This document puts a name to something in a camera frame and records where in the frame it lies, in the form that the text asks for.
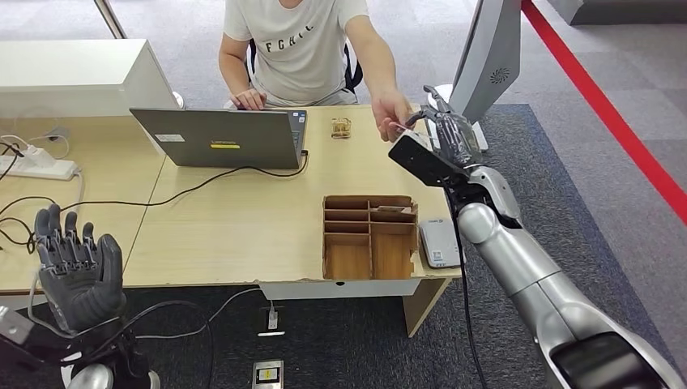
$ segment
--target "cardboard compartment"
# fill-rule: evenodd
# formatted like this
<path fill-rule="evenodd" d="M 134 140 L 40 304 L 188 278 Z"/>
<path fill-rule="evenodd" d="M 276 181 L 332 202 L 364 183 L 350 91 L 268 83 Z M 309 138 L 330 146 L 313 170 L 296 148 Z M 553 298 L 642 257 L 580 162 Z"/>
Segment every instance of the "cardboard compartment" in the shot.
<path fill-rule="evenodd" d="M 325 278 L 333 280 L 369 280 L 372 262 L 369 234 L 325 233 Z"/>
<path fill-rule="evenodd" d="M 417 228 L 413 223 L 372 223 L 372 277 L 375 280 L 410 278 L 411 255 L 417 250 Z"/>
<path fill-rule="evenodd" d="M 370 211 L 370 221 L 386 223 L 415 223 L 417 213 L 390 212 L 390 211 Z"/>
<path fill-rule="evenodd" d="M 324 221 L 325 233 L 369 233 L 369 224 L 357 221 Z"/>
<path fill-rule="evenodd" d="M 369 212 L 367 209 L 325 209 L 324 220 L 369 221 Z"/>
<path fill-rule="evenodd" d="M 328 196 L 324 209 L 362 209 L 369 210 L 369 201 L 364 196 Z"/>
<path fill-rule="evenodd" d="M 417 206 L 407 196 L 324 199 L 322 272 L 330 280 L 406 280 L 417 251 Z"/>

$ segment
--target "man's arm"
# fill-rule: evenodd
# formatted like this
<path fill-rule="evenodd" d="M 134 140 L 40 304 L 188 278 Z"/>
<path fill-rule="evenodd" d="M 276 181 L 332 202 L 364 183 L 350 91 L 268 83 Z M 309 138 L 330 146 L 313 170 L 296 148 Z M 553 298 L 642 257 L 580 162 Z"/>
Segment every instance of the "man's arm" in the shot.
<path fill-rule="evenodd" d="M 220 72 L 237 108 L 263 109 L 266 96 L 250 87 L 248 71 L 245 69 L 247 49 L 248 41 L 237 41 L 224 34 L 220 46 Z"/>
<path fill-rule="evenodd" d="M 396 86 L 396 64 L 389 45 L 374 30 L 369 17 L 358 15 L 346 23 L 351 41 L 363 68 L 365 84 L 372 99 L 372 111 L 383 140 L 395 141 L 398 128 L 410 116 L 410 105 Z"/>

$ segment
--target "white cabinet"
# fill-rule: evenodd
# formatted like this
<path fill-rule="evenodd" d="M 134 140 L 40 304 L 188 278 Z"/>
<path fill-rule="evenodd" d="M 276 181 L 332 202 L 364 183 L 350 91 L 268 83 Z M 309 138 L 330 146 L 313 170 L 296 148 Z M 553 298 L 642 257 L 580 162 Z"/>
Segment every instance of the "white cabinet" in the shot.
<path fill-rule="evenodd" d="M 127 116 L 178 108 L 144 39 L 0 41 L 0 118 Z"/>

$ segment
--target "floor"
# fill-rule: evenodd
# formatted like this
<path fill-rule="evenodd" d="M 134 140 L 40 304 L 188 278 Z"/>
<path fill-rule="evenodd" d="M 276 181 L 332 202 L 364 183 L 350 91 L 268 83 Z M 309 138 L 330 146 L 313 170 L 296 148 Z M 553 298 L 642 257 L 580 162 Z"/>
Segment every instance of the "floor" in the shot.
<path fill-rule="evenodd" d="M 395 53 L 399 86 L 411 100 L 424 99 L 422 84 L 453 79 L 474 2 L 368 0 L 375 26 Z M 189 106 L 219 107 L 227 100 L 215 60 L 222 0 L 112 3 L 131 37 L 151 40 L 170 83 Z M 545 0 L 535 4 L 634 132 L 687 189 L 687 25 L 572 28 Z M 109 38 L 89 0 L 0 0 L 0 39 L 79 38 Z M 530 105 L 639 300 L 687 374 L 685 225 L 524 18 L 522 49 L 521 75 L 498 103 Z M 365 101 L 365 89 L 357 92 Z"/>

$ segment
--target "metal pole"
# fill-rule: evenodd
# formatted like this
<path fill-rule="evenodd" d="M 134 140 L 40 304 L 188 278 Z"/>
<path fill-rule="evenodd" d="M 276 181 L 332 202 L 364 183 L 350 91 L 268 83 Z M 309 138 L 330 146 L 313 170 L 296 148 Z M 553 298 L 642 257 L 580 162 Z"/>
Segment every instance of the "metal pole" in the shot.
<path fill-rule="evenodd" d="M 126 34 L 122 25 L 119 24 L 117 16 L 112 11 L 112 7 L 109 5 L 109 0 L 93 0 L 98 7 L 98 11 L 103 16 L 105 23 L 108 25 L 109 31 L 115 37 L 115 39 L 126 39 Z"/>

